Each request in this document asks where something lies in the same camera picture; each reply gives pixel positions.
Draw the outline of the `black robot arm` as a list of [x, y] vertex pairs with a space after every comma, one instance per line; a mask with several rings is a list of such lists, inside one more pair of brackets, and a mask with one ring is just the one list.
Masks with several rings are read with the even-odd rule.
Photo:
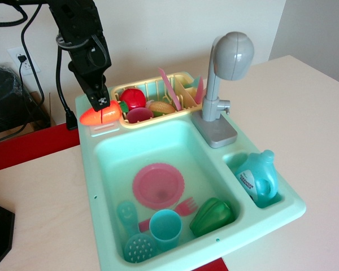
[[98, 10], [93, 1], [16, 1], [18, 5], [49, 6], [59, 29], [60, 47], [71, 61], [68, 69], [74, 73], [93, 110], [110, 105], [104, 72], [111, 59], [103, 35]]

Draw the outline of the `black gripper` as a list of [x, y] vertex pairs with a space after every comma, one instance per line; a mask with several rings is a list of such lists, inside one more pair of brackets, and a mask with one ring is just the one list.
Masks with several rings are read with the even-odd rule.
[[104, 72], [112, 65], [106, 39], [92, 35], [84, 45], [69, 52], [68, 65], [95, 112], [110, 105]]

